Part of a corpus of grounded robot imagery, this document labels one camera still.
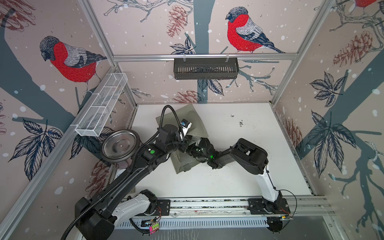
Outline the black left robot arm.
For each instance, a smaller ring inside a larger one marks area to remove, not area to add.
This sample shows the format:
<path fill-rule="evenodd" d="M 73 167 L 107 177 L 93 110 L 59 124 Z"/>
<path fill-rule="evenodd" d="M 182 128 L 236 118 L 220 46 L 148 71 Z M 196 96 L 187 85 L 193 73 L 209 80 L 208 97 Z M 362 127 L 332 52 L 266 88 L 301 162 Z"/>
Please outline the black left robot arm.
<path fill-rule="evenodd" d="M 156 196 L 149 190 L 124 202 L 128 193 L 160 164 L 167 161 L 171 153 L 188 144 L 187 126 L 164 125 L 133 155 L 131 166 L 111 184 L 90 200 L 80 199 L 75 205 L 75 219 L 63 233 L 66 239 L 76 227 L 87 240 L 106 240 L 115 227 L 132 217 L 155 209 Z"/>

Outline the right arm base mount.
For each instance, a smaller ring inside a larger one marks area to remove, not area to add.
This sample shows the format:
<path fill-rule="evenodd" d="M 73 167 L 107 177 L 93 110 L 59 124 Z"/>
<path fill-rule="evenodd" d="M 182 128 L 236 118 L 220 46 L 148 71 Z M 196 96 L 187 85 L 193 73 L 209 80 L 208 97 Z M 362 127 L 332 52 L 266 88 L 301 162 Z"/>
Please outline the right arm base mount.
<path fill-rule="evenodd" d="M 264 198 L 248 199 L 247 208 L 252 215 L 290 215 L 291 210 L 284 198 L 278 198 L 275 202 L 270 202 Z"/>

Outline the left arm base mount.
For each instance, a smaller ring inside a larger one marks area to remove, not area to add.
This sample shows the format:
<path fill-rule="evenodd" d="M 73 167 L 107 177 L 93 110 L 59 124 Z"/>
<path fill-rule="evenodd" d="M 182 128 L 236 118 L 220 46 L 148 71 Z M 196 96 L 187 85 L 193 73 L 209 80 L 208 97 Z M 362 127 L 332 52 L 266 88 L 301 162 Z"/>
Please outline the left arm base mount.
<path fill-rule="evenodd" d="M 149 208 L 139 216 L 169 216 L 171 209 L 171 200 L 157 200 L 151 202 Z"/>

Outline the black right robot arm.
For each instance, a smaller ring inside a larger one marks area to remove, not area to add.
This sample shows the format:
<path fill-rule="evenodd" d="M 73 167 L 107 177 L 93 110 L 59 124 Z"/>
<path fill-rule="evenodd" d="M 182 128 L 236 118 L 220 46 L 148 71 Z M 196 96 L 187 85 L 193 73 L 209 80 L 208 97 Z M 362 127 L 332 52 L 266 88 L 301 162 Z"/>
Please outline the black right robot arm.
<path fill-rule="evenodd" d="M 214 170 L 237 162 L 248 173 L 255 175 L 262 191 L 262 200 L 251 210 L 276 214 L 286 205 L 281 191 L 277 190 L 269 175 L 268 154 L 263 148 L 240 138 L 227 150 L 218 152 L 207 138 L 202 138 L 199 143 L 189 145 L 186 153 L 201 163 L 207 163 Z"/>

